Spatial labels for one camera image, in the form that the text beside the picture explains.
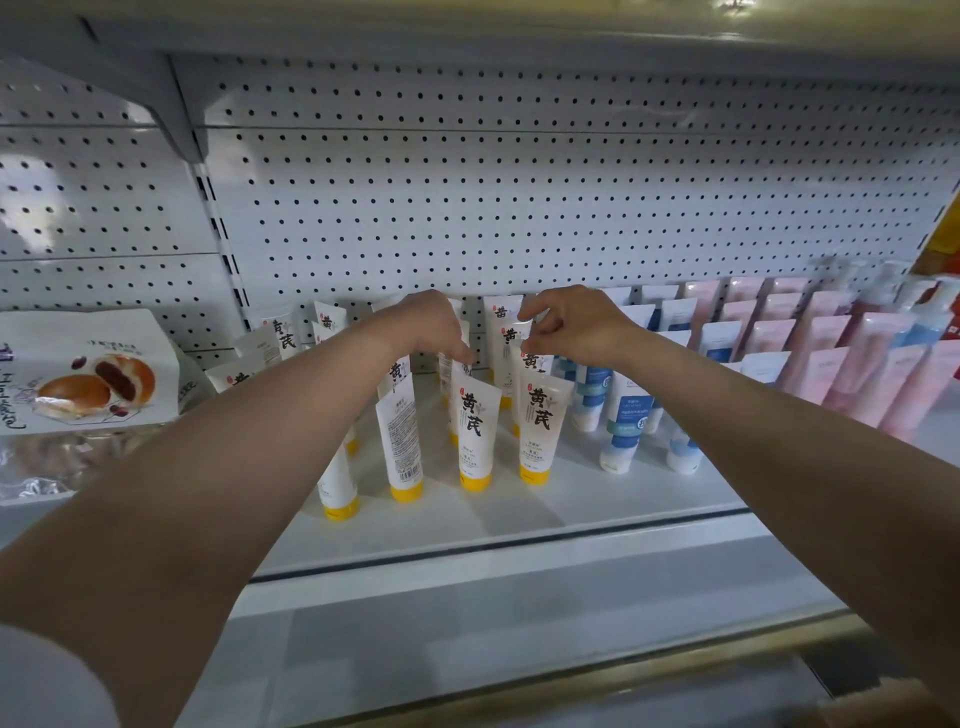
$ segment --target yellow cap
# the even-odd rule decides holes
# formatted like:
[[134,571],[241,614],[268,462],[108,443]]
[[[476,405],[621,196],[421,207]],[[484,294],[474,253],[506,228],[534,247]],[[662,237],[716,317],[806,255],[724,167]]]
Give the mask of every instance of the yellow cap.
[[345,505],[343,508],[328,508],[324,506],[324,513],[326,517],[331,521],[346,521],[357,515],[357,511],[360,510],[360,497],[356,497],[349,505]]
[[423,495],[423,481],[421,480],[413,488],[404,488],[402,491],[394,486],[390,486],[390,492],[394,498],[401,503],[412,503]]
[[493,473],[490,473],[487,477],[467,477],[463,473],[460,473],[460,484],[473,493],[486,490],[491,480],[493,480]]
[[528,471],[522,465],[520,466],[520,480],[528,485],[543,485],[549,479],[550,471],[534,473],[533,471]]

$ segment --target bun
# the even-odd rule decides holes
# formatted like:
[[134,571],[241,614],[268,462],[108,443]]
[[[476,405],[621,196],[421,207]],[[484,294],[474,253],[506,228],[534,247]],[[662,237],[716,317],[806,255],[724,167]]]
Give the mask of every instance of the bun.
[[51,379],[36,392],[36,409],[57,420],[76,420],[96,414],[110,402],[110,388],[94,375]]
[[154,395],[154,370],[140,359],[122,354],[107,354],[93,365],[97,376],[122,400],[142,407]]

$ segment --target shelf bracket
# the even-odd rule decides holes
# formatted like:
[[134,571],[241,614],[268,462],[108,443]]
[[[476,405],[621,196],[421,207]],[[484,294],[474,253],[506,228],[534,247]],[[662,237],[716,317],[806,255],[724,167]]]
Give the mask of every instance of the shelf bracket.
[[204,160],[206,131],[193,129],[166,54],[103,45],[79,17],[5,17],[0,48],[145,107],[181,158]]

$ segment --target hand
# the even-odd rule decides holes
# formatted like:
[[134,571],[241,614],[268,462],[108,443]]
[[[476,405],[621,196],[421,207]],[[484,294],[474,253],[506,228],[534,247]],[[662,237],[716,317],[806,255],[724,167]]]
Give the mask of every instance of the hand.
[[558,354],[578,364],[616,369],[624,337],[646,333],[605,293],[582,285],[551,288],[526,299],[518,318],[526,321],[547,309],[523,343],[527,353]]
[[399,356],[411,352],[443,353],[464,364],[472,364],[476,358],[461,338],[460,321],[450,301],[438,290],[411,293],[372,316],[381,317],[396,337]]

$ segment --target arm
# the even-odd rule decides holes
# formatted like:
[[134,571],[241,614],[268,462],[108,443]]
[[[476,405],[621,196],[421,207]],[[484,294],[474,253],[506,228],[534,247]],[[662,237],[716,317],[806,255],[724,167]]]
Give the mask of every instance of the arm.
[[472,361],[460,336],[409,296],[167,426],[0,552],[0,622],[83,658],[124,725],[172,725],[377,382],[413,350]]
[[773,534],[960,716],[960,470],[630,322],[545,291],[524,349],[616,369],[663,403]]

